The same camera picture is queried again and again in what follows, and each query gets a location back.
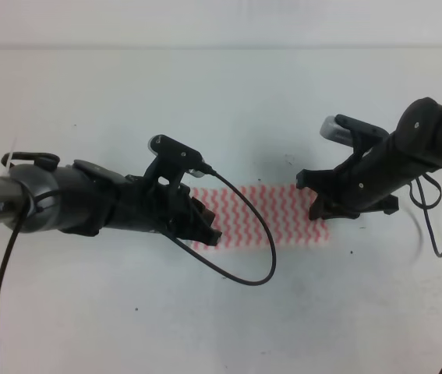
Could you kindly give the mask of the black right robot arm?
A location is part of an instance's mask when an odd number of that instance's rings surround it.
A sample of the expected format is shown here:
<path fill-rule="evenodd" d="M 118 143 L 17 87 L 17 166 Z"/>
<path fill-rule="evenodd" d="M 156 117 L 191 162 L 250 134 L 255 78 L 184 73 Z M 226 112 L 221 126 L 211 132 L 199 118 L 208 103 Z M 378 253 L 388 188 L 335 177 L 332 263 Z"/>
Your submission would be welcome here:
<path fill-rule="evenodd" d="M 297 174 L 297 189 L 316 193 L 309 208 L 312 221 L 393 214 L 399 209 L 395 191 L 442 169 L 442 105 L 428 97 L 410 104 L 393 132 L 335 115 L 326 119 L 320 133 L 350 146 L 352 155 L 331 170 Z"/>

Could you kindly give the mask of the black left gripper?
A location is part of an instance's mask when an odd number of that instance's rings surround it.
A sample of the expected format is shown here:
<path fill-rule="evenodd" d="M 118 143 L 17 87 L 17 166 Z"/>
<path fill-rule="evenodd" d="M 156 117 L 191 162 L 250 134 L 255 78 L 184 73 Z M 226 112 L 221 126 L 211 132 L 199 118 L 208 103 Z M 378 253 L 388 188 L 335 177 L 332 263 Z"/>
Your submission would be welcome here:
<path fill-rule="evenodd" d="M 215 213 L 180 183 L 160 182 L 134 175 L 118 186 L 118 198 L 111 213 L 111 227 L 140 232 L 165 232 L 175 238 L 216 246 L 221 232 L 213 227 Z"/>

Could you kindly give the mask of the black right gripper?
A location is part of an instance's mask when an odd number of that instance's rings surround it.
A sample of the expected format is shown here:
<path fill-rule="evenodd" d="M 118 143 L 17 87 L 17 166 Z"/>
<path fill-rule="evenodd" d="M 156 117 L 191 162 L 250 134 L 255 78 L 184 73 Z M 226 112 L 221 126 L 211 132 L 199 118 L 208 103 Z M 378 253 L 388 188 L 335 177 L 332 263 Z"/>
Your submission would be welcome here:
<path fill-rule="evenodd" d="M 411 180 L 412 157 L 392 143 L 379 143 L 356 146 L 337 173 L 302 169 L 296 188 L 319 193 L 309 208 L 311 221 L 354 220 L 362 213 L 396 213 L 399 202 L 393 192 Z"/>

